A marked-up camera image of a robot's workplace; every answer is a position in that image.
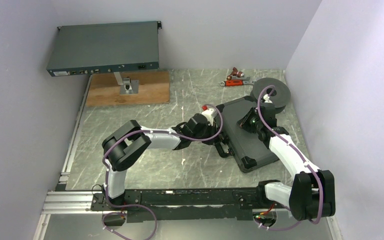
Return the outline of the black poker set case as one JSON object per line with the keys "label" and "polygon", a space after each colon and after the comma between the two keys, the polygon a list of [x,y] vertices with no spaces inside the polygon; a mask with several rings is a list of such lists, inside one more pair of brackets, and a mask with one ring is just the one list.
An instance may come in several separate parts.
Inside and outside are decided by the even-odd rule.
{"label": "black poker set case", "polygon": [[238,168],[249,173],[279,160],[262,141],[257,133],[240,128],[238,121],[256,108],[257,103],[250,96],[241,97],[216,106],[223,119],[222,143],[228,146],[228,153],[234,157]]}

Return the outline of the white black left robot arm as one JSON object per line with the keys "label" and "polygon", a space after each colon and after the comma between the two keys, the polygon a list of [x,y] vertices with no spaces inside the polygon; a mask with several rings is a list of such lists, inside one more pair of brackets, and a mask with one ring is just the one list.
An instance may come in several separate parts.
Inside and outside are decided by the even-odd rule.
{"label": "white black left robot arm", "polygon": [[102,142],[106,167],[104,204],[111,210],[124,203],[127,170],[148,149],[183,150],[192,142],[213,145],[224,126],[214,109],[196,113],[189,121],[167,129],[148,128],[130,120]]}

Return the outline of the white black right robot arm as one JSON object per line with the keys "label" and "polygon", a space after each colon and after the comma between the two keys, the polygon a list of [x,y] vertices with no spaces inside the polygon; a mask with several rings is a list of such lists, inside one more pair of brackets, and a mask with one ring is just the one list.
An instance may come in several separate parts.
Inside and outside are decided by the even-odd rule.
{"label": "white black right robot arm", "polygon": [[297,221],[316,224],[321,218],[336,212],[335,177],[329,170],[313,164],[296,146],[284,127],[277,125],[275,106],[263,102],[250,110],[237,125],[244,131],[257,134],[265,147],[275,154],[292,176],[292,186],[278,180],[258,184],[256,203],[267,208],[278,203],[290,210]]}

